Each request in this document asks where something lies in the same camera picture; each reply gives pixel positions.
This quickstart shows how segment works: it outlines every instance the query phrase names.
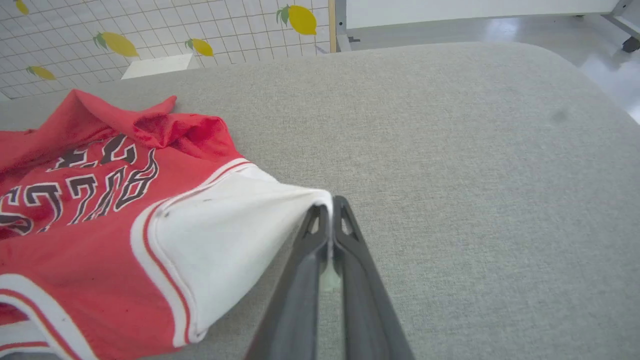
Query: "grid patterned fabric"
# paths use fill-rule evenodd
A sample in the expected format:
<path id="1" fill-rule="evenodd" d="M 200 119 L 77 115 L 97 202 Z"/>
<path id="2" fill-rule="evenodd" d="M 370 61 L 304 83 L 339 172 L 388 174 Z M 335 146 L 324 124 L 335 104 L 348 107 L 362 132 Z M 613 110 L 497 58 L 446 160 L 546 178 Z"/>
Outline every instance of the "grid patterned fabric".
<path id="1" fill-rule="evenodd" d="M 276 21 L 287 5 L 313 14 L 316 35 Z M 192 52 L 201 67 L 326 54 L 328 25 L 328 0 L 0 0 L 0 91 L 15 99 L 117 80 L 132 61 Z M 106 36 L 103 48 L 99 33 L 122 35 L 138 56 Z"/>

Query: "black wheel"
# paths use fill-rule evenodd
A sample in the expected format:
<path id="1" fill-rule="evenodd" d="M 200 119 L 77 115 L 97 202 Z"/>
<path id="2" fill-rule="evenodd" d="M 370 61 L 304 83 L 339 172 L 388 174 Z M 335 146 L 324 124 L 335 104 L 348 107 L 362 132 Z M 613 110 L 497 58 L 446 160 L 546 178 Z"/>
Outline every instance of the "black wheel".
<path id="1" fill-rule="evenodd" d="M 627 41 L 622 44 L 622 51 L 625 53 L 633 53 L 634 51 L 640 49 L 640 40 L 630 37 Z"/>

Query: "lemon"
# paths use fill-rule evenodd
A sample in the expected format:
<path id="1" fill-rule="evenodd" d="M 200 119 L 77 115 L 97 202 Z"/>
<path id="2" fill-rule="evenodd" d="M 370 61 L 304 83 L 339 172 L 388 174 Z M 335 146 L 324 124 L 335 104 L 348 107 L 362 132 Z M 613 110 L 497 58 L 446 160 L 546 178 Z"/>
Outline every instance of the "lemon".
<path id="1" fill-rule="evenodd" d="M 45 69 L 43 67 L 30 66 L 26 70 L 31 75 L 40 76 L 41 78 L 43 78 L 45 80 L 55 80 L 56 79 L 56 77 L 53 76 L 53 74 L 51 74 L 51 71 L 49 71 L 49 70 L 47 70 L 47 69 Z"/>
<path id="2" fill-rule="evenodd" d="M 105 31 L 103 33 L 98 33 L 93 37 L 93 43 L 98 46 L 102 46 L 107 49 L 107 46 L 116 54 L 120 54 L 122 56 L 126 56 L 128 58 L 132 56 L 139 56 L 136 50 L 136 47 L 127 40 L 127 38 L 123 37 L 120 34 L 110 33 Z"/>
<path id="3" fill-rule="evenodd" d="M 22 0 L 14 0 L 15 7 L 20 10 L 24 15 L 29 15 L 29 8 L 22 2 Z"/>
<path id="4" fill-rule="evenodd" d="M 316 34 L 316 17 L 311 10 L 298 5 L 285 6 L 276 13 L 276 22 L 278 19 L 287 24 L 291 20 L 291 27 L 302 35 Z"/>
<path id="5" fill-rule="evenodd" d="M 188 46 L 191 50 L 196 49 L 197 52 L 204 56 L 213 56 L 213 49 L 205 40 L 190 38 L 184 42 L 184 46 Z"/>

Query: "gray floor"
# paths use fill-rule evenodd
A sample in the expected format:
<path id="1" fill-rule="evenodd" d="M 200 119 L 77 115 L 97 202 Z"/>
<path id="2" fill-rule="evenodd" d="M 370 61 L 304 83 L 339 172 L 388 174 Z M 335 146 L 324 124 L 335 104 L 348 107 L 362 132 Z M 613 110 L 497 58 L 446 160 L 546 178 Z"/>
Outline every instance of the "gray floor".
<path id="1" fill-rule="evenodd" d="M 598 15 L 462 19 L 349 31 L 353 50 L 444 42 L 523 42 L 577 66 L 640 123 L 640 51 L 620 50 L 628 35 Z"/>

